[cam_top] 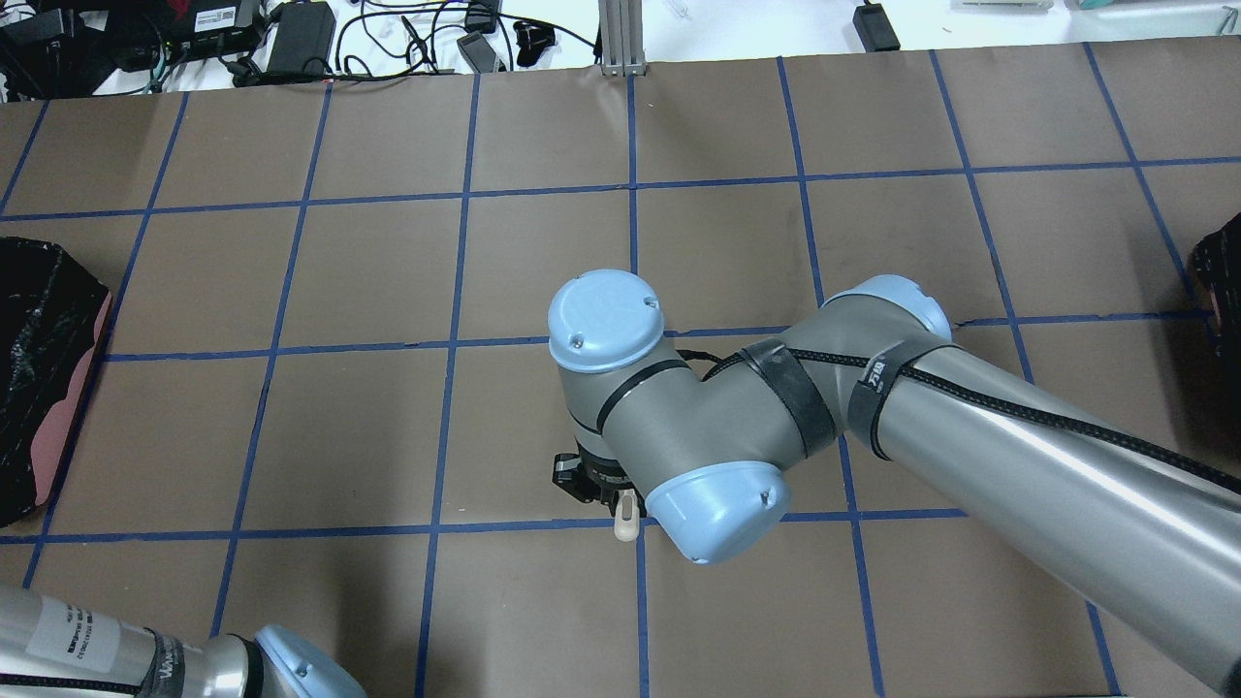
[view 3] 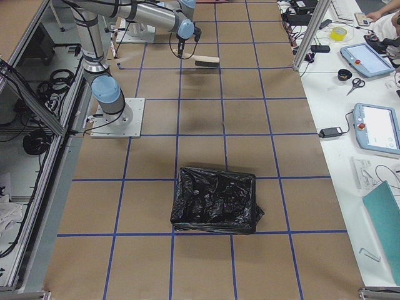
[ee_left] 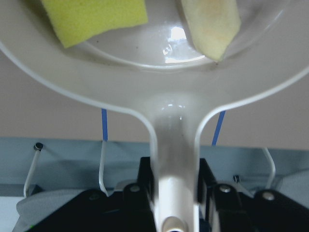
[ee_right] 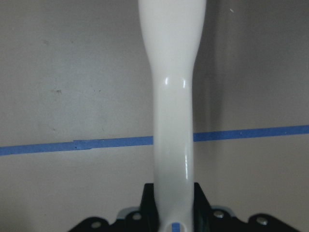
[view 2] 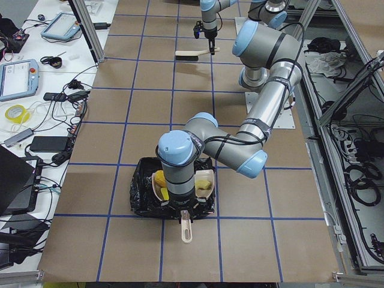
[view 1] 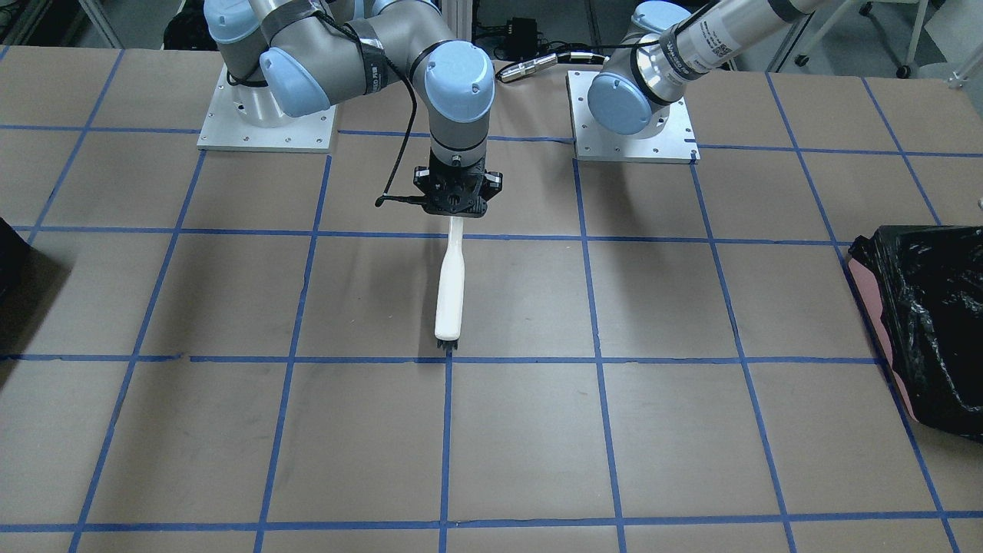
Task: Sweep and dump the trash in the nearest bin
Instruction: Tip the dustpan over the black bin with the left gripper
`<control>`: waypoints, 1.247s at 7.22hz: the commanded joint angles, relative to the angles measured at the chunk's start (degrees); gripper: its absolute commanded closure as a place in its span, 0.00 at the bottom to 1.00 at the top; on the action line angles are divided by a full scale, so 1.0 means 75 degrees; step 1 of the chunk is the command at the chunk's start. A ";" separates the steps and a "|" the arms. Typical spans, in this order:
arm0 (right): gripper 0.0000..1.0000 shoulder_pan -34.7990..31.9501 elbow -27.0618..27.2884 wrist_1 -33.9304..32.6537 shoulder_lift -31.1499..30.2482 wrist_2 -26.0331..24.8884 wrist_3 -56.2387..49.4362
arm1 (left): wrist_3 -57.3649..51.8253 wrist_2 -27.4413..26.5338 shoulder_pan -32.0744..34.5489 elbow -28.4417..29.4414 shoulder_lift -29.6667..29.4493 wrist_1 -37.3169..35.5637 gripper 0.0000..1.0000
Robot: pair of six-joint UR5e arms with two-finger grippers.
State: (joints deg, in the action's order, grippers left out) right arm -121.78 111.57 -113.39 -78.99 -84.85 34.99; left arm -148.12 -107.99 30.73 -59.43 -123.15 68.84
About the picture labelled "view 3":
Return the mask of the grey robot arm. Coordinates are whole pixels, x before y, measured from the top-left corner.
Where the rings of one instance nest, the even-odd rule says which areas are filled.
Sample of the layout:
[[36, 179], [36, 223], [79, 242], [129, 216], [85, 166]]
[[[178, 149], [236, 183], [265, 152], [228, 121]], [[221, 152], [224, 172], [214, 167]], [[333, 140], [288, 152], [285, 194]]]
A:
[[73, 13], [81, 41], [84, 77], [91, 86], [106, 124], [129, 123], [132, 117], [119, 83], [109, 70], [98, 26], [100, 15], [120, 17], [130, 23], [162, 28], [178, 39], [177, 57], [183, 58], [185, 42], [199, 41], [201, 30], [193, 22], [196, 1], [64, 1]]
[[126, 19], [126, 32], [131, 37], [139, 37], [146, 35], [149, 30], [146, 24]]

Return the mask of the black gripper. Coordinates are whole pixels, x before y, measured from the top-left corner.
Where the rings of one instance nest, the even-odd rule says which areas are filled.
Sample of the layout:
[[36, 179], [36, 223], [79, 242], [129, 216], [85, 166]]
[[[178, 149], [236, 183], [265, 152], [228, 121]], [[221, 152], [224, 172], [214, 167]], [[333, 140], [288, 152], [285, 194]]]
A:
[[184, 51], [185, 43], [188, 39], [194, 38], [194, 42], [197, 44], [201, 38], [201, 29], [200, 28], [194, 28], [192, 32], [189, 33], [177, 33], [176, 37], [178, 38], [178, 52], [177, 56], [181, 58], [181, 52]]

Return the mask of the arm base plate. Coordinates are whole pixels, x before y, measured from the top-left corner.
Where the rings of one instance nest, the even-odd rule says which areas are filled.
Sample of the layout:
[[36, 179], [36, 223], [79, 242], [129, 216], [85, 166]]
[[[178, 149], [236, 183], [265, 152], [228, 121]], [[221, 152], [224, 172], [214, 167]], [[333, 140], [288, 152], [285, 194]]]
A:
[[143, 114], [146, 100], [144, 98], [127, 97], [122, 115], [114, 116], [103, 113], [101, 106], [97, 105], [93, 126], [90, 130], [92, 138], [140, 138], [143, 123]]
[[127, 22], [122, 19], [117, 29], [116, 42], [127, 43], [152, 43], [156, 28], [139, 22]]

